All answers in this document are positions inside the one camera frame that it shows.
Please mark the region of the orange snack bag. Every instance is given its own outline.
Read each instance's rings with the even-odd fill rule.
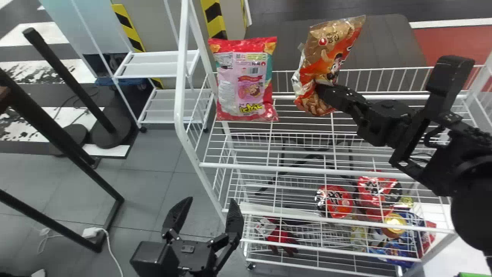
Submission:
[[[299,68],[292,76],[297,108],[322,116],[335,111],[314,90],[316,84],[337,83],[338,73],[359,36],[366,16],[332,20],[311,26]]]

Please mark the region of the stand base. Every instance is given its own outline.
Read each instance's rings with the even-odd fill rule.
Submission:
[[[88,137],[87,135],[89,134],[89,131],[87,131],[87,128],[84,125],[70,124],[65,128],[63,128],[63,130],[65,130],[65,132],[67,132],[80,147],[82,147],[86,143]],[[50,151],[50,154],[53,156],[56,157],[64,156],[63,152],[58,150],[58,148],[56,148],[56,146],[54,146],[53,144],[50,144],[48,149]]]
[[[91,130],[92,142],[102,149],[109,149],[120,145],[130,135],[131,121],[116,108],[107,107],[104,114],[115,126],[116,131],[109,133],[99,122]]]

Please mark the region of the red snack bag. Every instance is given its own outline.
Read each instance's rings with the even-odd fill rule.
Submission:
[[[316,83],[333,86],[366,16],[332,20],[311,26],[299,69],[292,76],[297,108],[322,116],[335,111],[318,97]]]
[[[360,204],[368,208],[392,207],[400,200],[402,193],[398,180],[368,176],[359,177],[357,191]]]
[[[314,196],[316,206],[322,215],[328,210],[328,217],[345,218],[352,213],[354,201],[344,188],[336,185],[322,185]]]
[[[256,223],[254,228],[269,242],[299,244],[293,234],[286,230],[280,229],[278,219],[262,217],[260,221]],[[278,249],[276,246],[270,245],[269,248],[274,254],[278,254]],[[282,246],[282,248],[291,257],[294,256],[294,253],[298,253],[297,248],[294,247]]]
[[[271,83],[276,44],[275,36],[209,38],[217,65],[217,120],[278,121]]]

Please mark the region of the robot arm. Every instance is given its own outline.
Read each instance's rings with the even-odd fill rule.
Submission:
[[[492,214],[492,137],[464,122],[450,108],[473,68],[472,59],[439,58],[429,77],[430,92],[424,108],[414,111],[402,102],[368,102],[344,86],[318,84],[318,96],[326,104],[348,113],[358,126],[357,135],[374,146],[395,149],[389,163],[438,196],[453,198],[451,215],[456,232],[486,256],[492,253],[492,232],[477,232]],[[427,131],[430,122],[438,127]],[[431,141],[444,130],[447,145]],[[411,154],[424,136],[424,145],[435,153],[424,167]]]

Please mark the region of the white wire shelf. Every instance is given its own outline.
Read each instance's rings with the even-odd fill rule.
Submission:
[[[411,107],[422,107],[420,100],[407,100]],[[309,117],[297,110],[291,100],[274,100],[279,122],[220,122],[215,121],[206,155],[201,167],[255,169],[258,171],[287,171],[297,173],[326,173],[369,175],[409,180],[388,160],[393,153],[389,147],[374,147],[356,134],[357,125],[350,116],[334,112],[329,117]],[[453,111],[463,121],[475,126],[462,100]],[[445,134],[436,141],[447,139]],[[414,153],[432,155],[432,148],[423,145]],[[295,163],[309,167],[292,166]],[[381,173],[367,171],[381,170]]]
[[[198,50],[188,50],[186,67],[188,76],[193,75],[200,53]],[[116,70],[115,78],[169,78],[176,77],[178,66],[178,51],[161,52],[129,52]]]
[[[364,200],[364,192],[356,189],[359,176],[330,176],[324,174],[300,174],[287,172],[255,172],[222,169],[217,170],[213,189],[219,192],[222,199],[223,212],[228,211],[231,199],[241,205],[243,214],[254,216],[270,216],[279,218],[296,218],[312,224],[335,223],[361,227],[397,228],[397,225],[382,223],[382,218],[390,213],[406,213],[435,223],[428,226],[399,226],[398,228],[422,231],[454,233],[449,216],[449,199],[436,196],[431,190],[414,181],[399,180],[400,187],[393,193],[403,198],[395,200],[381,197],[378,188],[375,197],[381,199],[379,207],[372,207],[369,216],[361,210],[368,210],[368,202]],[[317,190],[324,185],[335,185],[350,194],[353,204],[351,211],[343,212],[340,218],[330,218],[326,206],[317,208],[315,196]],[[407,208],[403,201],[412,202]]]
[[[174,123],[175,94],[174,89],[152,90],[138,121],[142,124]],[[201,91],[199,89],[186,89],[184,94],[184,122],[203,124],[204,119],[208,118],[210,105],[213,101],[211,89]],[[196,114],[200,114],[201,117],[192,116],[196,108],[198,109]]]
[[[334,254],[313,250],[299,249],[294,257],[279,248],[278,255],[273,255],[268,245],[260,243],[243,243],[248,262],[282,265],[302,269],[314,269],[350,276],[400,277],[399,269],[371,257],[350,254]]]
[[[370,101],[396,99],[420,109],[429,97],[425,83],[431,69],[348,69],[340,72],[338,82]],[[481,69],[477,66],[472,71],[451,111],[471,126],[484,128],[485,123],[490,129],[492,123],[487,125],[490,119],[484,117],[490,118],[491,98],[470,96],[470,86]],[[189,124],[185,130],[193,150],[188,155],[202,169],[198,170],[199,175],[215,169],[212,182],[201,177],[208,193],[219,200],[219,204],[214,203],[215,208],[226,213],[231,199],[240,204],[245,218],[242,244],[247,261],[369,277],[400,277],[402,271],[395,261],[423,262],[425,255],[432,256],[431,250],[439,252],[456,236],[450,199],[436,196],[391,167],[388,160],[394,150],[365,142],[356,134],[357,125],[349,115],[336,111],[325,117],[312,117],[298,110],[293,103],[292,73],[274,71],[272,78],[280,121],[215,119],[208,134],[197,124]],[[437,127],[432,124],[428,130]],[[432,139],[448,142],[445,131]],[[412,158],[419,158],[415,161],[424,166],[433,151],[424,147],[421,140]],[[379,205],[368,206],[362,197],[366,193],[357,188],[363,176],[376,180],[371,193]],[[377,177],[396,179],[399,187],[391,193],[401,197],[384,197],[386,192],[380,187],[383,181]],[[342,216],[333,217],[328,205],[347,206],[340,204],[343,202],[324,202],[324,207],[319,207],[317,192],[326,185],[336,186],[331,189],[335,196],[329,199],[344,200],[347,198],[340,199],[337,193],[348,193],[352,202]],[[387,220],[400,217],[405,218],[404,225]],[[258,223],[264,219],[275,224],[258,231]],[[387,229],[404,230],[398,251],[386,242],[377,243],[381,237],[376,234]]]

